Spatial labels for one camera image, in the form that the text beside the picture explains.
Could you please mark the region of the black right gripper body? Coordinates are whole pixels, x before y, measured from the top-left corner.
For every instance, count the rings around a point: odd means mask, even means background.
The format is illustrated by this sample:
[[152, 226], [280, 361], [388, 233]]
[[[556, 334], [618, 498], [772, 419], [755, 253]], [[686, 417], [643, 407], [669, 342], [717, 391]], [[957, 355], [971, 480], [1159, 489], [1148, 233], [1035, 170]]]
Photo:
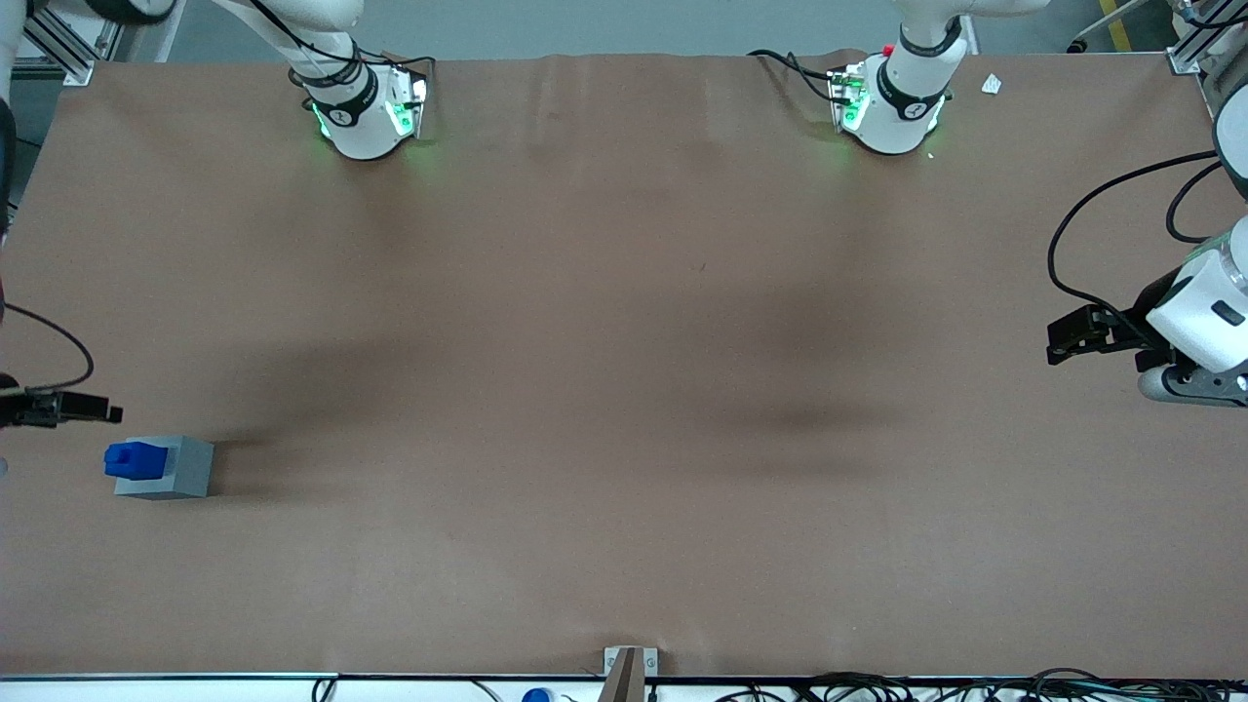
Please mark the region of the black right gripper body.
[[1, 428], [37, 426], [37, 408], [36, 395], [22, 388], [17, 378], [1, 373]]

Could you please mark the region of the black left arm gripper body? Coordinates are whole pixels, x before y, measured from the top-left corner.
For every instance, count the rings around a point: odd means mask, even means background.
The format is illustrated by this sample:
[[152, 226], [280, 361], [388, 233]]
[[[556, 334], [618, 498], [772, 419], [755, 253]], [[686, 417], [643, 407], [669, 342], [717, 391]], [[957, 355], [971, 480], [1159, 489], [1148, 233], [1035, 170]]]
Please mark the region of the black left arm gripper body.
[[1171, 292], [1178, 277], [1181, 277], [1181, 269], [1176, 267], [1154, 280], [1153, 284], [1146, 285], [1134, 302], [1119, 315], [1118, 324], [1111, 329], [1109, 353], [1133, 353], [1136, 371], [1162, 368], [1193, 371], [1197, 368], [1194, 360], [1178, 350], [1146, 319]]

